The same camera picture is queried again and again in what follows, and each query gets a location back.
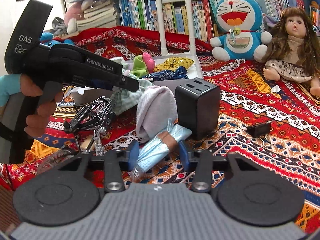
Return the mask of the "light blue face mask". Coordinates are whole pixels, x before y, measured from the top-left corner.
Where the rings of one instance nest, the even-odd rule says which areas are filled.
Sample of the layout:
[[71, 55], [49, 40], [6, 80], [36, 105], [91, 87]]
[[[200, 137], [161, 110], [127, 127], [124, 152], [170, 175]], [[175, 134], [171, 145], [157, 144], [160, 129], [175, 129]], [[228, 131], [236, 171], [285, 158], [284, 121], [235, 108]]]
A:
[[148, 170], [174, 151], [180, 141], [187, 139], [191, 134], [190, 129], [173, 124], [169, 119], [167, 127], [139, 150], [137, 163], [129, 173], [131, 179], [137, 181], [142, 178]]

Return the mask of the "green checkered cloth scrunchie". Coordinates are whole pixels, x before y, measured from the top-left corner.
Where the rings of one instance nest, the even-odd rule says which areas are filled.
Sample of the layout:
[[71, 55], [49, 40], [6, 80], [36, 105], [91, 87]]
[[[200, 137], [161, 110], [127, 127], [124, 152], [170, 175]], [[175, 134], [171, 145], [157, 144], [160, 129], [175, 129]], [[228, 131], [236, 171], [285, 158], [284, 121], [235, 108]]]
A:
[[113, 88], [113, 94], [111, 100], [114, 103], [113, 112], [115, 115], [121, 115], [121, 113], [131, 109], [139, 103], [139, 99], [146, 90], [147, 87], [152, 86], [152, 83], [145, 79], [137, 79], [139, 88], [136, 92], [131, 92], [123, 88]]

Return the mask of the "navy patterned scrunchie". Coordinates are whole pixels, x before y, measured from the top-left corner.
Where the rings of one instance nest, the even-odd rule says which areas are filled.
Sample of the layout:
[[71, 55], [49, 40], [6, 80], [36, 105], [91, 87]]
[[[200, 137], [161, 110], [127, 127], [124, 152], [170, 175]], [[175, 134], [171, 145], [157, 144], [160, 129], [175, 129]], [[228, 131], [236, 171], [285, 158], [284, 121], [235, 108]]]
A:
[[142, 77], [149, 81], [168, 81], [168, 80], [181, 80], [188, 79], [187, 70], [184, 67], [178, 67], [175, 71], [163, 70], [154, 72]]

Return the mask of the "green and pink scrunchie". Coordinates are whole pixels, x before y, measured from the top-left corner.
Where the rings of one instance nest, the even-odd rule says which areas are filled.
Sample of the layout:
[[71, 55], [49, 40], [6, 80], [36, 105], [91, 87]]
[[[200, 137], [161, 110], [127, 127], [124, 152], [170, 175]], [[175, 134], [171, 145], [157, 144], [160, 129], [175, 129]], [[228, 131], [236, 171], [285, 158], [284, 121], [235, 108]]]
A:
[[134, 58], [131, 74], [138, 78], [149, 75], [155, 68], [155, 61], [149, 53], [144, 52]]

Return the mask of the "gold sequin cloth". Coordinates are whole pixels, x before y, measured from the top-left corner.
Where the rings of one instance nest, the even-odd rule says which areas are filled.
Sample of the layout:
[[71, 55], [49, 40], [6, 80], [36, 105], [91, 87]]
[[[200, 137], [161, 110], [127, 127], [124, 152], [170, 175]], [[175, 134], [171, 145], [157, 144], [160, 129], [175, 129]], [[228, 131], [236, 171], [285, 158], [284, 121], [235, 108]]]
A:
[[175, 71], [178, 67], [190, 68], [194, 64], [194, 60], [188, 57], [170, 57], [163, 63], [157, 64], [153, 72], [160, 72], [163, 70]]

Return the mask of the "blue round plush toy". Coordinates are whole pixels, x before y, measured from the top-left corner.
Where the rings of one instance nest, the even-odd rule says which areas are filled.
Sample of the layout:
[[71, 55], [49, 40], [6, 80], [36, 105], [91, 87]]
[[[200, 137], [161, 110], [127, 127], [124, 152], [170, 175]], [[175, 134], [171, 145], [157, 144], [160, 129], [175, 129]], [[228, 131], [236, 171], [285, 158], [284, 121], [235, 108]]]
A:
[[50, 47], [55, 45], [55, 44], [61, 44], [61, 43], [75, 45], [75, 43], [72, 40], [68, 39], [68, 38], [65, 39], [65, 40], [62, 40], [60, 38], [55, 40], [52, 33], [43, 33], [41, 35], [41, 37], [40, 37], [40, 42], [42, 44], [45, 44], [45, 45], [50, 46]]

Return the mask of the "grey crumpled cloth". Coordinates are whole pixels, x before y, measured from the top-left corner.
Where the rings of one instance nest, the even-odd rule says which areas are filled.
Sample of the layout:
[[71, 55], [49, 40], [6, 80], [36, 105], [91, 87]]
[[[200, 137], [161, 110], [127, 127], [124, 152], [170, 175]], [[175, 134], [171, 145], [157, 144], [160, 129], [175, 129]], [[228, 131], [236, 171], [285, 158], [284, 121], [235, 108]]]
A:
[[53, 36], [65, 36], [67, 35], [67, 26], [62, 18], [55, 17], [52, 21], [52, 33]]

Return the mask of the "miniature metal bicycle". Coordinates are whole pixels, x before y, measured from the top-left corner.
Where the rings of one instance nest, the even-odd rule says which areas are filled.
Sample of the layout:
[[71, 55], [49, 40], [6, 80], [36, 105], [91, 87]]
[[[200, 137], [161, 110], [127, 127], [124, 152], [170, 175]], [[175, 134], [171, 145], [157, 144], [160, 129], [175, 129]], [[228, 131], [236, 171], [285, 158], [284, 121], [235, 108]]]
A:
[[101, 96], [92, 102], [75, 105], [76, 115], [70, 122], [63, 124], [65, 132], [72, 134], [76, 149], [62, 146], [57, 152], [46, 157], [37, 168], [37, 174], [46, 172], [57, 164], [77, 154], [103, 155], [101, 136], [107, 131], [114, 117], [114, 102]]

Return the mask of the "black power adapter cube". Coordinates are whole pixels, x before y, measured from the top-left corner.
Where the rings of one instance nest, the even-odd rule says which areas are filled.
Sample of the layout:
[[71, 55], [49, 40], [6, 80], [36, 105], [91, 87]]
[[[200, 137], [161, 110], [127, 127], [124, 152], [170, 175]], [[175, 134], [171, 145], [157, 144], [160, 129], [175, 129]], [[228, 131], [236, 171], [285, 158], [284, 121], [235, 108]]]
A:
[[221, 89], [200, 78], [188, 80], [175, 89], [178, 123], [201, 140], [217, 127]]

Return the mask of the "pink and white plush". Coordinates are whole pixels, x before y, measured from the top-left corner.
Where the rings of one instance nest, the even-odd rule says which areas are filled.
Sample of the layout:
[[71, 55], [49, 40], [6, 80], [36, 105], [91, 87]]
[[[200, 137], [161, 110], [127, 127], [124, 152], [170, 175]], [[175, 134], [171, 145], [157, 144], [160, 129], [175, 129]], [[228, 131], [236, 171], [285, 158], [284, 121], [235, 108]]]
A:
[[91, 7], [93, 0], [83, 0], [73, 3], [67, 10], [64, 17], [64, 24], [67, 27], [67, 34], [77, 31], [77, 21], [84, 19], [84, 10]]

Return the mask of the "small black clip device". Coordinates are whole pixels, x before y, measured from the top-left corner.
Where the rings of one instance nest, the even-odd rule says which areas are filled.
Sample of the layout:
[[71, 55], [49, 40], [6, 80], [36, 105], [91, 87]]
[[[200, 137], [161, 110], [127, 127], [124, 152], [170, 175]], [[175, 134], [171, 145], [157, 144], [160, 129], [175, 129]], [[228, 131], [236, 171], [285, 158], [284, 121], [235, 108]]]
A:
[[271, 131], [271, 123], [273, 121], [267, 121], [263, 123], [258, 123], [255, 125], [247, 126], [246, 127], [246, 132], [253, 138], [258, 138], [263, 135], [267, 135]]

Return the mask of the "stack of lying books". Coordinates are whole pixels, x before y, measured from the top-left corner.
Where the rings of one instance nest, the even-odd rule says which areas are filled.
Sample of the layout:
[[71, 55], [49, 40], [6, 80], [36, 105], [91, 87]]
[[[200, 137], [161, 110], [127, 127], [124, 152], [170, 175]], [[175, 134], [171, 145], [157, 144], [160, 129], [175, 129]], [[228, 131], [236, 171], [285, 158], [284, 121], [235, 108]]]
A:
[[121, 24], [118, 5], [113, 0], [93, 0], [93, 4], [84, 10], [84, 19], [77, 23], [77, 31], [61, 38], [67, 38], [91, 28], [112, 28]]

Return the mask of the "row of standing books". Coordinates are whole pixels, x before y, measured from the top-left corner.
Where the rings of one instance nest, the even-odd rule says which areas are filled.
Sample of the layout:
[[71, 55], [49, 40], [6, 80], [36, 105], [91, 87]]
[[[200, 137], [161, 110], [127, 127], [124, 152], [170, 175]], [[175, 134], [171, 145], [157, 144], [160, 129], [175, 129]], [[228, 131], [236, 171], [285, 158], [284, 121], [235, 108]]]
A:
[[[217, 36], [218, 28], [215, 22], [216, 8], [221, 0], [191, 0], [194, 34], [201, 41], [208, 42]], [[299, 7], [305, 10], [316, 25], [319, 32], [319, 9], [304, 7], [302, 0], [255, 0], [262, 11], [264, 29], [270, 29], [282, 10], [288, 7]], [[119, 0], [120, 20], [122, 25], [143, 30], [158, 31], [155, 0]]]

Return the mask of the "Doraemon plush toy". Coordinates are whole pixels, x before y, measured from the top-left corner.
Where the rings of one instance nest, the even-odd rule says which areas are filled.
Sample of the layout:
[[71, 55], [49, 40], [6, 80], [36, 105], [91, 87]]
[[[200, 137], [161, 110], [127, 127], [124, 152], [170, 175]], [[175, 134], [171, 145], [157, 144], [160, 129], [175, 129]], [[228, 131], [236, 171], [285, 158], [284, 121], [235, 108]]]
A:
[[215, 59], [263, 61], [272, 34], [259, 30], [263, 15], [255, 0], [221, 0], [215, 20], [223, 32], [221, 36], [210, 39]]

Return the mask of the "white PVC pipe frame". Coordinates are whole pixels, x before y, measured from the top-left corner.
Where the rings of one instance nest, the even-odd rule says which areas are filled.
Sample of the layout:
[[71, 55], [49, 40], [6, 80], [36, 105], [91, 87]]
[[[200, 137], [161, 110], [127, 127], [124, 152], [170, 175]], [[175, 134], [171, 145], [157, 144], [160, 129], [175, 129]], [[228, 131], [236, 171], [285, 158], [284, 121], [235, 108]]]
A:
[[167, 33], [178, 33], [189, 36], [189, 52], [191, 57], [196, 56], [194, 22], [191, 0], [155, 0], [155, 25], [159, 31], [161, 55], [169, 56], [167, 49]]

